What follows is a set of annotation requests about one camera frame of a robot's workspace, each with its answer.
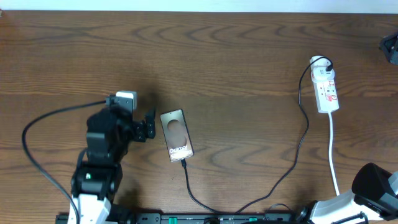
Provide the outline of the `Galaxy S25 Ultra smartphone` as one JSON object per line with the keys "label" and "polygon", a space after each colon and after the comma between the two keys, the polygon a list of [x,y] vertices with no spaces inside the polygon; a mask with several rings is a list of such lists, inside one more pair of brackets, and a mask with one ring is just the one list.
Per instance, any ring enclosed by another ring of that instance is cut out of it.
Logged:
{"label": "Galaxy S25 Ultra smartphone", "polygon": [[171,162],[192,157],[194,150],[182,109],[160,115],[167,152]]}

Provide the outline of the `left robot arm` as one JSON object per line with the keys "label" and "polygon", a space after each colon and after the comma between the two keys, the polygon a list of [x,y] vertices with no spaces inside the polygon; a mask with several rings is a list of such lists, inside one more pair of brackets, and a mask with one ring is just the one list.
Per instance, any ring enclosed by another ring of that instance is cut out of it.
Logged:
{"label": "left robot arm", "polygon": [[86,124],[87,147],[79,155],[71,179],[68,223],[106,223],[123,177],[121,161],[129,144],[155,137],[155,109],[142,121],[134,121],[132,110],[109,106],[90,116]]}

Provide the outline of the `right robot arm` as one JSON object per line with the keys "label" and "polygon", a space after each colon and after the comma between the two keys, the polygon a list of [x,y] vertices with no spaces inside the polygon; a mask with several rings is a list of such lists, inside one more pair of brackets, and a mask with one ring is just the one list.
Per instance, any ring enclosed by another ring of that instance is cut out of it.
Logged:
{"label": "right robot arm", "polygon": [[397,219],[397,172],[391,173],[374,163],[356,174],[351,189],[341,193],[333,163],[333,116],[340,108],[335,86],[333,62],[326,56],[310,59],[310,71],[317,110],[329,120],[328,163],[336,197],[317,201],[296,214],[297,223],[369,223]]}

